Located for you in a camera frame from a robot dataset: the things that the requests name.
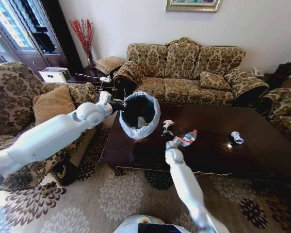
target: telephone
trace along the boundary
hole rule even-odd
[[[263,70],[260,70],[260,69],[257,69],[255,67],[253,67],[251,69],[251,74],[254,75],[254,76],[257,76],[257,77],[264,77],[264,72]]]

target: sofa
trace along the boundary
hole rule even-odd
[[[97,96],[90,83],[43,83],[23,63],[0,64],[0,150],[11,146],[23,132],[35,126],[33,99],[62,85],[68,85],[75,107],[86,101],[92,102]],[[52,157],[28,164],[6,176],[0,189],[35,187],[51,171],[62,185],[70,184],[78,174],[78,166],[94,134],[95,129],[86,130]]]
[[[202,46],[187,38],[167,45],[130,44],[114,86],[125,96],[145,91],[160,102],[248,106],[268,84],[238,68],[244,56],[236,46]],[[230,89],[202,87],[204,71],[223,76]]]
[[[278,88],[261,98],[257,111],[291,141],[291,88]]]

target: coffee table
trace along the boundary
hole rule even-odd
[[[291,180],[291,143],[253,108],[162,103],[161,112],[159,126],[138,141],[125,134],[117,113],[99,162],[118,176],[123,167],[169,171],[161,134],[162,122],[171,119],[174,135],[198,130],[196,141],[181,149],[193,172]],[[242,145],[230,145],[232,131],[241,134]]]

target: white box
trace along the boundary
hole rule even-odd
[[[67,83],[71,78],[67,68],[47,67],[39,73],[46,83]]]

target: white wall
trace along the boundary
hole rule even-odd
[[[242,67],[273,72],[291,60],[291,0],[222,0],[217,13],[165,12],[165,0],[59,0],[66,20],[95,22],[94,57],[125,58],[129,43],[165,44],[188,37],[203,45],[236,45]],[[84,66],[86,55],[72,32]]]

